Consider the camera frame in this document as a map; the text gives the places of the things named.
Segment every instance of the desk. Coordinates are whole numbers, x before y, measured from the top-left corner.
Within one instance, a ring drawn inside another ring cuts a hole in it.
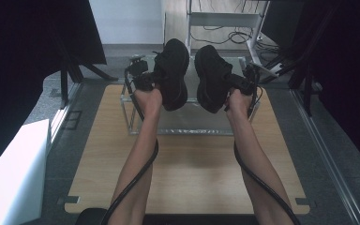
[[[120,105],[122,85],[107,86],[98,108],[66,203],[69,213],[108,208],[118,175],[135,141],[129,135]],[[277,169],[295,214],[309,212],[296,198],[306,198],[277,119],[266,94],[253,120],[256,135]],[[233,155],[233,137],[158,135],[159,154],[147,203],[147,214],[253,214],[240,167]]]

